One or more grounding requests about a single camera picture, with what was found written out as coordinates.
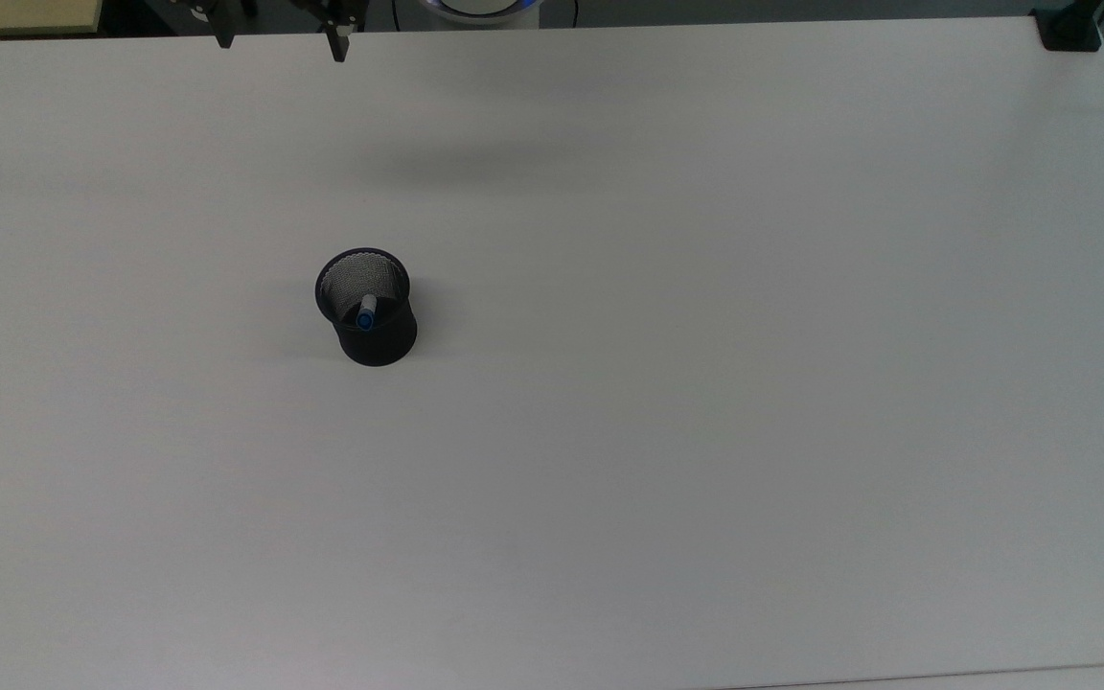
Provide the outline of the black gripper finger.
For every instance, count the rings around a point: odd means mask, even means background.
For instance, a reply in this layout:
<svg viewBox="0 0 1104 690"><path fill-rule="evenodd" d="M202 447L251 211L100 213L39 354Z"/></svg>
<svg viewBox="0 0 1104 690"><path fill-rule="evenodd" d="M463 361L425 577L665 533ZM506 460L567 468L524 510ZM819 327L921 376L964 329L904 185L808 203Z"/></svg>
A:
<svg viewBox="0 0 1104 690"><path fill-rule="evenodd" d="M351 36L363 28L363 1L298 1L298 8L318 21L333 60L343 62Z"/></svg>
<svg viewBox="0 0 1104 690"><path fill-rule="evenodd" d="M231 47L236 36L236 22L229 10L229 1L193 1L192 15L211 28L219 47Z"/></svg>

